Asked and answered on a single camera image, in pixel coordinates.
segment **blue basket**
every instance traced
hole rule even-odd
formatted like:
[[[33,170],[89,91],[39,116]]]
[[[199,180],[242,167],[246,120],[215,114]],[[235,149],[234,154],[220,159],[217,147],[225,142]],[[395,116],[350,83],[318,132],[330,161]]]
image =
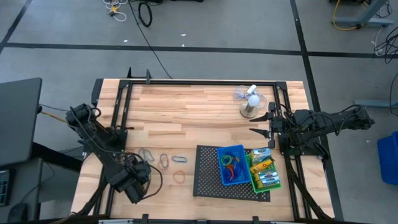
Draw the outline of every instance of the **blue basket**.
[[[398,132],[377,141],[381,177],[387,184],[398,185]]]
[[[234,159],[236,167],[237,166],[239,167],[237,169],[238,172],[236,173],[236,176],[232,180],[228,170],[226,170],[226,167],[223,166],[221,163],[221,158],[225,155],[232,156],[233,158],[238,158],[239,160],[239,162],[237,162],[237,160]],[[218,148],[217,157],[218,157],[218,165],[220,167],[220,172],[221,172],[221,180],[224,186],[250,182],[249,167],[246,162],[246,156],[242,145]]]

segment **green box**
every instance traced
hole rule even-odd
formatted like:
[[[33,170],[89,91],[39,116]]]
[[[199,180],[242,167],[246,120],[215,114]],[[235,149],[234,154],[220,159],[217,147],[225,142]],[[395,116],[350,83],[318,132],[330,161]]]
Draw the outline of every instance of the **green box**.
[[[250,154],[246,155],[246,161],[248,162],[248,166],[250,168],[252,166],[252,164],[251,164],[251,155]],[[272,164],[270,167],[266,168],[265,170],[271,170],[271,169],[273,169],[276,172],[278,172],[276,170],[275,164]],[[254,176],[253,176],[253,174],[251,172],[250,172],[250,180],[251,180],[251,185],[253,187],[253,191],[256,194],[263,193],[265,191],[272,190],[272,189],[278,189],[278,188],[280,188],[282,186],[282,183],[280,182],[279,184],[275,184],[275,185],[272,185],[272,186],[263,187],[261,189],[258,189],[256,181],[254,179]]]

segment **black pegboard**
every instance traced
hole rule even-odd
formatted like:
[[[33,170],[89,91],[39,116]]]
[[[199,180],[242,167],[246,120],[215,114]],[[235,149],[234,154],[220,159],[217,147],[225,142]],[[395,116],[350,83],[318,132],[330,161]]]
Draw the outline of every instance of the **black pegboard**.
[[[221,182],[218,167],[217,149],[215,146],[197,146],[195,161],[195,176],[193,181],[193,196],[228,198],[238,200],[253,200],[270,202],[269,191],[261,194],[253,192],[251,183],[224,186]]]

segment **wooden tabletop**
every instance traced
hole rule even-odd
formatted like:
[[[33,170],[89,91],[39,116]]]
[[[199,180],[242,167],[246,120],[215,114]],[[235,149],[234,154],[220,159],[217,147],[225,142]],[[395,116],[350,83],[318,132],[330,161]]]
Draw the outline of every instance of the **wooden tabletop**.
[[[98,108],[102,111],[98,121],[110,126],[119,80],[104,80],[99,96]],[[307,97],[302,82],[287,82],[290,105],[293,110],[308,109]],[[282,187],[271,190],[271,202],[254,202],[193,196],[193,178],[197,145],[232,146],[242,144],[245,148],[260,148],[267,145],[261,135],[249,128],[267,129],[268,123],[250,123],[239,113],[243,101],[233,100],[235,86],[226,85],[134,85],[127,119],[129,130],[126,149],[138,153],[143,147],[150,150],[157,166],[159,156],[166,153],[184,156],[187,163],[171,160],[169,168],[162,171],[162,190],[138,204],[131,204],[124,193],[115,193],[111,216],[113,218],[141,218],[149,214],[155,219],[184,220],[293,220],[292,206],[287,183],[284,158],[279,145],[272,150]],[[274,101],[271,87],[259,86],[259,93],[268,101]],[[259,110],[262,116],[266,108]],[[330,194],[326,184],[321,160],[315,156],[302,156],[303,171],[307,189],[326,214],[334,217]],[[96,190],[102,165],[90,155],[83,163],[71,211],[79,211]],[[184,170],[185,182],[177,183],[173,174]],[[149,194],[159,188],[160,177],[152,172]],[[182,180],[182,175],[175,177]],[[297,190],[297,200],[301,216],[303,203]],[[105,200],[101,205],[104,213]]]

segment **concrete floor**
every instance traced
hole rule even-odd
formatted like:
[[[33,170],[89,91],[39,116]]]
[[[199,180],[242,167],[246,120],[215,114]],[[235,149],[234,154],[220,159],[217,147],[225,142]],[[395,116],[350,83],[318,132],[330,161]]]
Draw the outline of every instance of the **concrete floor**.
[[[308,51],[372,53],[371,41],[378,28],[341,32],[330,24],[335,4],[327,0],[296,3]],[[24,4],[25,0],[0,0],[0,39]],[[398,1],[392,0],[391,5],[398,12]],[[338,14],[355,15],[364,9],[362,5],[344,4]],[[153,24],[143,27],[143,31],[153,46],[300,51],[289,0],[166,0],[152,10]],[[122,6],[121,12],[127,14],[126,22],[107,16],[100,0],[33,0],[8,42],[146,46],[128,5]],[[391,18],[398,24],[398,13]],[[384,29],[379,42],[393,28]],[[174,78],[301,80],[311,103],[302,56],[171,51],[157,54]],[[355,99],[388,99],[389,85],[398,72],[396,60],[386,65],[377,58],[310,57],[310,65],[321,109],[330,112],[353,104]],[[148,68],[156,78],[167,77],[151,51],[5,47],[0,54],[0,82],[41,77],[40,102],[68,108],[90,101],[96,78],[125,77],[129,67],[136,76],[144,75]],[[376,121],[370,130],[343,131],[338,138],[329,136],[343,215],[352,222],[395,223],[398,187],[382,182],[376,143],[397,131],[398,118],[388,110],[368,111]],[[63,116],[59,111],[51,112]],[[78,146],[77,139],[63,124],[38,116],[38,143],[62,151]],[[46,210],[42,218],[65,216],[72,203],[78,175],[58,168],[55,172],[55,177],[42,188],[40,200],[60,201],[45,206],[57,211]]]

